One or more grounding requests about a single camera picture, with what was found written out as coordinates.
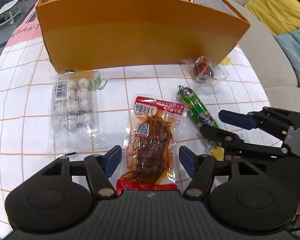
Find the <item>yellow blanket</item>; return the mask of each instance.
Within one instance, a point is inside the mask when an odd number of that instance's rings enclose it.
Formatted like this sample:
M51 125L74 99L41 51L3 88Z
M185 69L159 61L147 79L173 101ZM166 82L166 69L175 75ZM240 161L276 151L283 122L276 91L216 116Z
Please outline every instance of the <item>yellow blanket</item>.
M276 35L300 28L300 3L297 0L250 0L245 5Z

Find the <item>transparent plastic bag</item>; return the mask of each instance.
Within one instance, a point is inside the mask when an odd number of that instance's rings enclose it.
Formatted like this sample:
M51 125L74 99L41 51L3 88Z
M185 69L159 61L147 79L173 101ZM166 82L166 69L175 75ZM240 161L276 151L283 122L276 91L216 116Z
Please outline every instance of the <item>transparent plastic bag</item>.
M138 96L126 128L121 178L143 185L175 183L174 136L186 114L183 104Z
M56 154L73 155L106 148L99 138L95 88L99 80L98 71L56 75L51 115L51 140Z
M208 57L201 56L196 61L188 58L182 63L190 66L189 73L198 83L212 86L226 78L221 74L220 66Z

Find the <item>white stool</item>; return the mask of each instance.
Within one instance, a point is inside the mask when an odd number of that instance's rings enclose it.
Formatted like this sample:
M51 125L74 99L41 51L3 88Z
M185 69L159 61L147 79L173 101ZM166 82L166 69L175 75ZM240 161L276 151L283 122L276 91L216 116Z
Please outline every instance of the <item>white stool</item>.
M6 20L5 22L0 23L0 26L4 25L7 22L10 22L10 25L14 25L15 16L17 14L21 14L21 9L18 6L18 1L19 0L13 0L11 2L6 3L4 6L1 7L0 16L9 13L10 18L8 20ZM15 10L15 9L18 9L18 11L14 15L12 15L11 11Z

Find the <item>beige couch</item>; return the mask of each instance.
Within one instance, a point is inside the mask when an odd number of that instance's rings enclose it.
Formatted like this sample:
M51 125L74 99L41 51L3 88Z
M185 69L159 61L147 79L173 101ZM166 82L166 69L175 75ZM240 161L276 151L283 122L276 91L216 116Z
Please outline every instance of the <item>beige couch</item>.
M300 112L300 88L294 70L270 31L243 6L228 0L251 24L239 46L256 72L272 107Z

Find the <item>green sausage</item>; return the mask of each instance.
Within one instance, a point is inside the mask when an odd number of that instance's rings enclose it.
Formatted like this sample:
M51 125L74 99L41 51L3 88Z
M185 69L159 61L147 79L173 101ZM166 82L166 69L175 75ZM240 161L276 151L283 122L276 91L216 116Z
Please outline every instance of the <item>green sausage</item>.
M188 114L192 121L198 126L210 125L218 128L215 120L213 120L207 108L198 98L196 93L189 87L178 86L178 100L188 106Z

